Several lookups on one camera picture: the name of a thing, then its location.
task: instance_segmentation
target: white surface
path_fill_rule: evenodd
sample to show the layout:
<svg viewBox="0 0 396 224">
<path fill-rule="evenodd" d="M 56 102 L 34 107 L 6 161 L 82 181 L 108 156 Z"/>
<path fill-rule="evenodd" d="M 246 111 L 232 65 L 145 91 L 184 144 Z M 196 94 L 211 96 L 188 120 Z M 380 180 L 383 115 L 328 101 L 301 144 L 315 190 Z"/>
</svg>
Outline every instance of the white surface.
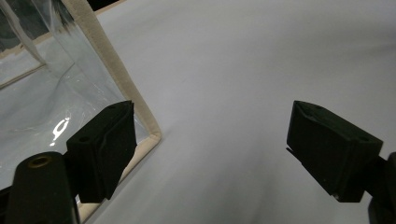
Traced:
<svg viewBox="0 0 396 224">
<path fill-rule="evenodd" d="M 293 100 L 396 150 L 396 2 L 127 1 L 99 17 L 163 130 L 89 223 L 368 223 L 286 151 Z"/>
</svg>

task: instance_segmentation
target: screw hole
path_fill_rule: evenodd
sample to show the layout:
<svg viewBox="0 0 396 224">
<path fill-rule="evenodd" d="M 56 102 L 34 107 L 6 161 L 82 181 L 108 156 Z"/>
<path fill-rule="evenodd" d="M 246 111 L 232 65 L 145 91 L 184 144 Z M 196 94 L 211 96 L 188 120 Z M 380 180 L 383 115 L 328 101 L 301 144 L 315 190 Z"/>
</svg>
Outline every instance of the screw hole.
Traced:
<svg viewBox="0 0 396 224">
<path fill-rule="evenodd" d="M 34 158 L 31 161 L 29 161 L 28 166 L 30 168 L 39 168 L 39 167 L 47 165 L 50 162 L 51 162 L 51 157 L 42 156 L 42 157 Z"/>
<path fill-rule="evenodd" d="M 79 140 L 80 142 L 88 142 L 88 141 L 90 140 L 90 137 L 85 136 L 85 137 L 79 138 L 78 140 Z"/>
</svg>

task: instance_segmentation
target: white backdrop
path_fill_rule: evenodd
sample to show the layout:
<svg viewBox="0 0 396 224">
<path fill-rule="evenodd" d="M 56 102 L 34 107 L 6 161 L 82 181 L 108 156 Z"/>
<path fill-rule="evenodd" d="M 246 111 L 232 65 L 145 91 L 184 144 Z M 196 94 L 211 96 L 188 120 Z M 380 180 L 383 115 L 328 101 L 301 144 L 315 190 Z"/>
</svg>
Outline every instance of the white backdrop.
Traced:
<svg viewBox="0 0 396 224">
<path fill-rule="evenodd" d="M 293 100 L 396 150 L 393 0 L 134 0 L 99 20 L 163 130 L 89 223 L 368 223 L 286 151 Z"/>
</svg>

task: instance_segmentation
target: glass panel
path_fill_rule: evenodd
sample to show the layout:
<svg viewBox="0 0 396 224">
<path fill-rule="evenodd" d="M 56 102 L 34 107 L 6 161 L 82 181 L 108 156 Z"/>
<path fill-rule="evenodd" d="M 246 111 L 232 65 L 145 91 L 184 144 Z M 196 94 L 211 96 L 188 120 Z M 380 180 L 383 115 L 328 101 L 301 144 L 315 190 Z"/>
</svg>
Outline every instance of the glass panel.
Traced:
<svg viewBox="0 0 396 224">
<path fill-rule="evenodd" d="M 65 153 L 71 135 L 107 105 L 125 100 L 61 1 L 33 0 L 35 10 L 21 8 L 26 0 L 11 1 L 22 30 L 34 38 L 28 55 L 44 65 L 0 89 L 0 189 L 11 184 L 19 162 L 43 151 Z M 137 118 L 135 128 L 138 143 L 149 136 Z"/>
</svg>

